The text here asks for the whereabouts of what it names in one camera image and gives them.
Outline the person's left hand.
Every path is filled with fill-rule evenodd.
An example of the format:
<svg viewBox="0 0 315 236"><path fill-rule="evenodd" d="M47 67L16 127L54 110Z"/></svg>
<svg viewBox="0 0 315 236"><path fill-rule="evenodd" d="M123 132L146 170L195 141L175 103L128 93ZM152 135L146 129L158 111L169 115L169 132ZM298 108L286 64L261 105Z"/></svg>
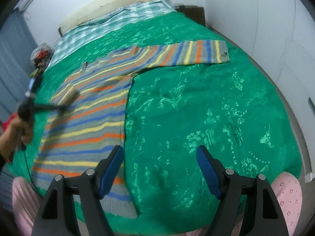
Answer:
<svg viewBox="0 0 315 236"><path fill-rule="evenodd" d="M32 141L32 137L33 124L29 125L19 117L16 117L1 135L1 157L5 162L11 162L16 147L21 143L26 146Z"/></svg>

